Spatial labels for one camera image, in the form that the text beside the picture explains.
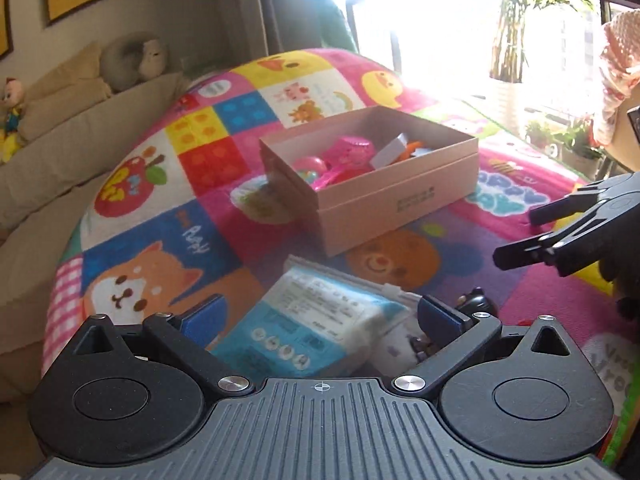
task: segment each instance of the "green leaf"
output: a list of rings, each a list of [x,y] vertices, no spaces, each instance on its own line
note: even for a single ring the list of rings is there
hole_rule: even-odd
[[[166,184],[166,173],[159,166],[151,166],[146,168],[146,179],[156,186],[164,186]]]

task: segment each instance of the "pink box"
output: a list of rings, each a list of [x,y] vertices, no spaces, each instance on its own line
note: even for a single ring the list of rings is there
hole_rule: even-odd
[[[319,191],[291,164],[318,155],[340,136],[360,136],[382,149],[404,133],[433,151]],[[474,192],[478,140],[426,119],[385,107],[370,107],[302,124],[260,140],[270,184],[334,256]]]

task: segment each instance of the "ridged gray surface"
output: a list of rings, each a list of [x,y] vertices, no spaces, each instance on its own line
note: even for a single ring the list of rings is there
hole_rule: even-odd
[[[318,391],[324,382],[330,388]],[[430,406],[375,380],[268,380],[219,402],[181,448],[144,464],[89,468],[52,459],[37,480],[598,480],[591,457],[555,468],[493,462],[445,431]]]

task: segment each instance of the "metal screw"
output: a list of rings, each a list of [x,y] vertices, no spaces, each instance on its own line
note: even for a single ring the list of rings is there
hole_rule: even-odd
[[[423,389],[425,385],[424,379],[417,375],[402,375],[394,379],[394,386],[404,392],[417,392]]]
[[[229,375],[218,381],[218,386],[226,392],[241,392],[249,387],[249,380],[239,375]]]

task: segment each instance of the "triangular cutout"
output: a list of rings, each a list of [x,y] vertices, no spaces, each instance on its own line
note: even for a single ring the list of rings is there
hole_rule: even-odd
[[[565,346],[562,339],[558,335],[553,328],[549,326],[545,326],[538,337],[536,338],[535,343],[531,348],[532,352],[537,352],[539,354],[551,354],[551,355],[561,355],[567,356],[569,355],[569,350]]]
[[[75,355],[102,354],[111,352],[113,346],[101,326],[92,326],[74,351]]]

